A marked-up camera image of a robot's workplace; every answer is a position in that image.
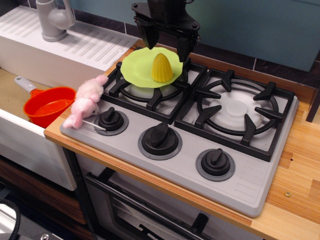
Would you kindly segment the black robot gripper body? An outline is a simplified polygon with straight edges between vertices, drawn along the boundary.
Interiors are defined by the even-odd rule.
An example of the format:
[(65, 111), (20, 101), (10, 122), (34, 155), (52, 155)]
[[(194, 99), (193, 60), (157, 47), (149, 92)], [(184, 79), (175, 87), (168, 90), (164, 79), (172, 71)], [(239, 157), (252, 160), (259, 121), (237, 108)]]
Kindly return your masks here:
[(196, 32), (197, 45), (200, 41), (198, 33), (200, 24), (186, 10), (186, 6), (191, 2), (191, 0), (148, 0), (133, 3), (131, 10), (135, 12), (135, 23), (137, 20), (152, 22), (159, 33), (169, 34), (176, 39), (181, 34)]

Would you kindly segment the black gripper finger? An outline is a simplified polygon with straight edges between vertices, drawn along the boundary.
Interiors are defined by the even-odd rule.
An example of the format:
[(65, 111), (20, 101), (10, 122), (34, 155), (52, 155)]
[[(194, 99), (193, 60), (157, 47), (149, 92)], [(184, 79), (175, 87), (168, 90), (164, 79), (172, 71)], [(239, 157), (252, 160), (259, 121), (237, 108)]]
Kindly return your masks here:
[(177, 37), (177, 54), (180, 62), (186, 61), (189, 54), (193, 52), (197, 45), (197, 32), (190, 32), (189, 34), (180, 34)]
[(137, 20), (136, 24), (145, 46), (151, 50), (160, 38), (160, 33), (156, 25), (153, 22), (144, 20)]

